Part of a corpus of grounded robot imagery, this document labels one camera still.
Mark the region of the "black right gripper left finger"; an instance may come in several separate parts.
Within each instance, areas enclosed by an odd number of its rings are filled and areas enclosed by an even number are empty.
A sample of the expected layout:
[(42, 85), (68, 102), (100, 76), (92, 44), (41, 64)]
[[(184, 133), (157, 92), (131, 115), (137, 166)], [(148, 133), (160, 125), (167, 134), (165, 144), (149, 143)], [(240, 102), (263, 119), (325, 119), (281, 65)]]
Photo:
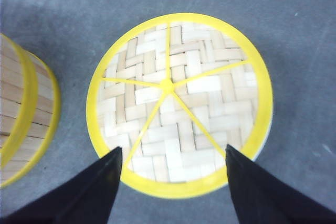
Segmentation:
[(2, 217), (1, 223), (107, 223), (121, 170), (122, 149), (116, 147), (66, 183)]

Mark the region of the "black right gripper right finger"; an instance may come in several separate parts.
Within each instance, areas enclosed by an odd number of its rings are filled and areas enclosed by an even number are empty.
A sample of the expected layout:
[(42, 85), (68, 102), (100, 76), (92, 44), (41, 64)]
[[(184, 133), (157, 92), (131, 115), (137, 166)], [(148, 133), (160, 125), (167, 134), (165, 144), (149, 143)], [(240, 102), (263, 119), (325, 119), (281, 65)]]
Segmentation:
[(227, 177), (239, 223), (335, 223), (335, 212), (283, 183), (231, 145)]

